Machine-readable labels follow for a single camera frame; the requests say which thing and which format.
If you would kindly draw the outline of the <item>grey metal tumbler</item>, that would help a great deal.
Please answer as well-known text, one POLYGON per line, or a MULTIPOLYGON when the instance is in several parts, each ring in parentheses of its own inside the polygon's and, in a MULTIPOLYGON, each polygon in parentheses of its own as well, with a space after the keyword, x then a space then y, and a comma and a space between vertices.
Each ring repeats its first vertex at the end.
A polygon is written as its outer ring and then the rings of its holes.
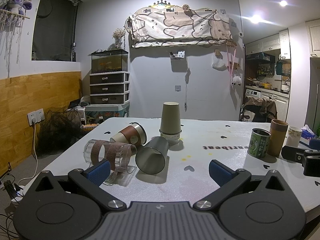
POLYGON ((169 143, 164 137, 154 137, 136 154, 137 167, 146 174, 158 174, 165 168, 169 143))

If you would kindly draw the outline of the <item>brown bamboo cylinder cup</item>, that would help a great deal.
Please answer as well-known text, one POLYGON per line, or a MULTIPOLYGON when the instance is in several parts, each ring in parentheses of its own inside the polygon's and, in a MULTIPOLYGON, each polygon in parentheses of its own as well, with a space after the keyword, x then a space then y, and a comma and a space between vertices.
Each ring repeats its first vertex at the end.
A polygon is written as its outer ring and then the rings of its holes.
POLYGON ((273 119, 270 125, 270 140, 268 143, 267 154, 279 157, 283 143, 285 140, 285 135, 287 133, 288 124, 284 121, 273 119))

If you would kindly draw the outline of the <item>brown-sleeved white coffee cup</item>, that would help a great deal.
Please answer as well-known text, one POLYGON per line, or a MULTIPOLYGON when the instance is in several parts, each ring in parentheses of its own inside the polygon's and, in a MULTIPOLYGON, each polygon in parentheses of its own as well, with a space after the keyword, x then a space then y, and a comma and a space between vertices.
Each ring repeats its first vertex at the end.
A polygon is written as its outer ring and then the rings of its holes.
POLYGON ((139 147, 147 142, 147 135, 142 125, 137 122, 132 122, 129 126, 113 135, 110 138, 110 141, 133 144, 136 147, 139 147))

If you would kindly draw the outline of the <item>small white patterned bowl-cup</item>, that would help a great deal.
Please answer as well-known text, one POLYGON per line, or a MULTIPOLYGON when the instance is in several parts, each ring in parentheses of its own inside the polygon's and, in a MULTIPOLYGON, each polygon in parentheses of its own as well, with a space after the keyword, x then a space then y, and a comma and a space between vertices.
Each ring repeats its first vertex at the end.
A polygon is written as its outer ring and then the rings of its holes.
POLYGON ((159 130, 159 132, 160 132, 161 137, 166 139, 169 145, 178 144, 180 141, 181 131, 179 131, 178 133, 175 133, 175 134, 164 133, 161 130, 159 130))

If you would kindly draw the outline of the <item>beige paper cup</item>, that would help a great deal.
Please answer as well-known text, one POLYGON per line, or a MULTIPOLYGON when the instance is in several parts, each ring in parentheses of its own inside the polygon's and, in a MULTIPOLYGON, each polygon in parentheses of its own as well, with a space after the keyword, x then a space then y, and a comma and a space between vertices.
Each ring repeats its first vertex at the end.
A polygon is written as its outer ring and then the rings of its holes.
POLYGON ((159 129, 165 134, 181 133, 180 105, 178 102, 164 102, 159 129))

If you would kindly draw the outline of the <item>clear glass brown-banded mug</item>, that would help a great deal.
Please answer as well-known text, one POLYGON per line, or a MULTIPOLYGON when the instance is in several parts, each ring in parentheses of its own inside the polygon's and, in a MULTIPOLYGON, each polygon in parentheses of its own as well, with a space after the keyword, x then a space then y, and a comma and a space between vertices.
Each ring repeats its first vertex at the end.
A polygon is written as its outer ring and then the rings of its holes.
POLYGON ((133 144, 91 139, 84 146, 84 159, 90 167, 97 167, 97 175, 90 175, 98 185, 118 184, 127 186, 136 170, 130 164, 131 157, 137 153, 133 144))

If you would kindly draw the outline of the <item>chair with brown jacket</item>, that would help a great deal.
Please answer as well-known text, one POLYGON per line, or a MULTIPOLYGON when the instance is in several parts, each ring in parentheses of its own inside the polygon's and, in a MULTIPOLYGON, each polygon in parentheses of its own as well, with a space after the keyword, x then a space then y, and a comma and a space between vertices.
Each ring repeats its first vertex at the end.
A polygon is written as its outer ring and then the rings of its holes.
POLYGON ((278 118, 276 102, 272 99, 247 96, 240 111, 240 121, 268 122, 278 118))

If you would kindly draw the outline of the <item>white washing machine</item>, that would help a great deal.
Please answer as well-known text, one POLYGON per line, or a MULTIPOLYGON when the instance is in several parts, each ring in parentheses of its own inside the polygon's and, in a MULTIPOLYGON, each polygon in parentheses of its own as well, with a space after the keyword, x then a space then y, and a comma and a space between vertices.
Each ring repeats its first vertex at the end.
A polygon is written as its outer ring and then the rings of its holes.
POLYGON ((253 97, 253 98, 262 98, 261 92, 258 90, 253 90, 253 89, 246 89, 245 91, 245 96, 246 97, 253 97))

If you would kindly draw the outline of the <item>black drawer cabinet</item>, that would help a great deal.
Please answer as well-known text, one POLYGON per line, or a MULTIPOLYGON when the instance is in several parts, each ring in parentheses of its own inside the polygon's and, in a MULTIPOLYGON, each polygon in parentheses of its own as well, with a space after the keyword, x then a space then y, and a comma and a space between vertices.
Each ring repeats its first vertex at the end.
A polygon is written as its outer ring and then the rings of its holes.
POLYGON ((90 74, 89 79, 92 105, 122 105, 129 102, 129 72, 90 74))

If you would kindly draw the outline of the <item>white plush sheep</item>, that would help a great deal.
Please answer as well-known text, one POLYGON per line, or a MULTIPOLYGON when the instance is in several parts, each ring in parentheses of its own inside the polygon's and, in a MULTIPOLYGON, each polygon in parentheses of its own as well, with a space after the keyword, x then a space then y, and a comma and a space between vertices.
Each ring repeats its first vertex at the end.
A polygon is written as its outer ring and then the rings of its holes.
POLYGON ((242 79, 240 76, 234 76, 232 78, 232 83, 231 83, 233 86, 240 86, 242 85, 242 79))

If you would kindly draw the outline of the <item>glass fish tank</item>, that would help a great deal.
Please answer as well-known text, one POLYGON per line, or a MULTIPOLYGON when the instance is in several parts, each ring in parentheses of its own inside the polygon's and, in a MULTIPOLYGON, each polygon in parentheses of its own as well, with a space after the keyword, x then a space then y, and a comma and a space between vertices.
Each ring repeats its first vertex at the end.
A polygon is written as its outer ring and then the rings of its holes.
POLYGON ((91 54, 91 73, 126 72, 128 55, 123 49, 97 50, 91 54))

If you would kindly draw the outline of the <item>dried flower vase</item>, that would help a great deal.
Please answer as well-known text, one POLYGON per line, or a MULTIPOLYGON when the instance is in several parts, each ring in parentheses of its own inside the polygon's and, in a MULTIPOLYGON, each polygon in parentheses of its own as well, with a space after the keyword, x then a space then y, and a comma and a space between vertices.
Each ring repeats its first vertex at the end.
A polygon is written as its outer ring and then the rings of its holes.
POLYGON ((114 38, 114 46, 117 49, 121 49, 121 46, 123 44, 123 40, 125 37, 125 29, 124 28, 117 28, 113 32, 112 37, 114 38))

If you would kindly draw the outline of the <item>dark window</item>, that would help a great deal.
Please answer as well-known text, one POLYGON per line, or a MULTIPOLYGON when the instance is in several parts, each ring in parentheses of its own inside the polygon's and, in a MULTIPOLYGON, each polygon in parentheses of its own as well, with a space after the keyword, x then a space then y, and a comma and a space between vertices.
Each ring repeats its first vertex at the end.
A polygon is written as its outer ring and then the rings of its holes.
POLYGON ((79 4, 80 0, 40 0, 33 34, 33 61, 76 61, 79 4))

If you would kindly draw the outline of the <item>cartoon print hanging cloth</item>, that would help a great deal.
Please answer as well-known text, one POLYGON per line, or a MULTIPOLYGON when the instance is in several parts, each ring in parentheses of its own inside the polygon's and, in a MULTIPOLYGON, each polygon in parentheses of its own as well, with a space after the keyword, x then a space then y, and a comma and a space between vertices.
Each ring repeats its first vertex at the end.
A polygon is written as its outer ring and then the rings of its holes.
POLYGON ((216 9, 145 7, 126 20, 133 48, 219 46, 233 42, 229 17, 216 9))

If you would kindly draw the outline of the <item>white wall power socket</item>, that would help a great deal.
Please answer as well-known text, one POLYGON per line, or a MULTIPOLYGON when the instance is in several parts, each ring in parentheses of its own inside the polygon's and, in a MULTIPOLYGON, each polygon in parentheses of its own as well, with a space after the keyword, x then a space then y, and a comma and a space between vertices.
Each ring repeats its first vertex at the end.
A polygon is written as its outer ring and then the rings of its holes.
POLYGON ((27 114, 27 119, 29 126, 33 126, 34 124, 38 124, 45 120, 44 110, 41 108, 39 110, 30 112, 27 114))

